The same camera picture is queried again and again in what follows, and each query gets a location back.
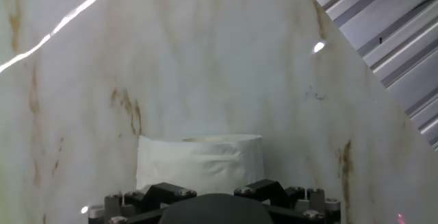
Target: metal screw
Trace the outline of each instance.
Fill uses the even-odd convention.
[[[183,196],[183,197],[187,197],[187,196],[189,196],[189,195],[193,195],[194,194],[194,191],[193,190],[189,190],[189,189],[182,189],[182,190],[179,190],[179,192],[178,192],[181,196]]]
[[[237,191],[239,193],[242,193],[242,194],[250,194],[253,192],[253,189],[249,188],[248,186],[244,186],[244,187],[238,188]]]
[[[300,186],[292,186],[292,190],[304,190],[304,188]]]
[[[321,188],[310,188],[309,190],[311,192],[320,192],[322,189]]]
[[[119,195],[119,194],[113,194],[113,195],[108,195],[108,197],[109,198],[119,198],[119,197],[122,197],[122,196]]]
[[[128,219],[126,219],[123,216],[116,216],[111,218],[111,220],[109,220],[109,224],[127,224],[128,223]]]
[[[135,191],[131,191],[131,192],[126,192],[126,195],[128,195],[128,196],[135,196],[138,193],[140,193],[140,192],[138,190],[135,190]]]
[[[327,202],[330,202],[330,203],[336,203],[336,202],[337,202],[337,199],[334,199],[334,198],[328,198],[328,199],[326,199],[326,201],[327,201]]]
[[[318,214],[319,214],[319,212],[316,211],[316,210],[307,210],[307,211],[305,211],[302,215],[303,215],[304,217],[307,217],[308,219],[314,220],[314,219],[317,218],[316,216],[317,216]]]

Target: black mount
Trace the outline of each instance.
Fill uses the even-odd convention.
[[[91,206],[88,211],[89,224],[336,224],[340,220],[340,202],[326,199],[322,189],[283,189],[268,179],[237,188],[234,196],[197,197],[193,190],[160,183],[146,192],[106,196],[105,207]]]

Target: corrugated metal ceiling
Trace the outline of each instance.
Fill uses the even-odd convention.
[[[438,0],[317,0],[438,149]]]

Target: white paper roll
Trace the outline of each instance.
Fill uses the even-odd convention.
[[[137,189],[162,182],[198,195],[229,193],[264,179],[261,136],[221,135],[152,140],[140,136]]]

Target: bolt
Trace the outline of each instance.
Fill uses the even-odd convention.
[[[119,197],[122,197],[122,196],[119,195],[119,194],[113,194],[113,195],[108,195],[108,197],[109,198],[119,198]]]
[[[310,188],[309,190],[311,192],[320,192],[322,189],[320,189],[320,188]]]
[[[127,224],[128,219],[126,219],[123,216],[116,216],[112,217],[111,220],[109,220],[109,224]]]
[[[292,190],[304,190],[304,188],[300,186],[292,186]]]
[[[305,211],[305,212],[303,212],[303,216],[305,216],[305,217],[307,217],[308,219],[311,219],[311,220],[313,220],[313,219],[316,219],[317,217],[317,215],[319,214],[319,212],[318,211],[316,211],[316,210],[307,210],[307,211]]]
[[[189,189],[181,189],[181,190],[179,190],[178,193],[179,193],[181,196],[183,196],[183,197],[187,197],[187,196],[193,195],[193,194],[194,194],[194,191],[193,191],[193,190],[189,190]]]
[[[327,201],[327,202],[330,202],[330,203],[336,203],[336,202],[337,202],[337,199],[334,199],[334,198],[328,198],[328,199],[326,199],[326,201]]]
[[[135,191],[131,191],[131,192],[126,192],[126,195],[128,195],[128,196],[135,196],[138,193],[140,193],[140,192],[138,190],[135,190]]]
[[[238,188],[237,191],[239,193],[241,193],[241,194],[245,194],[246,195],[246,194],[252,193],[253,189],[249,188],[248,186],[244,186],[244,187]]]

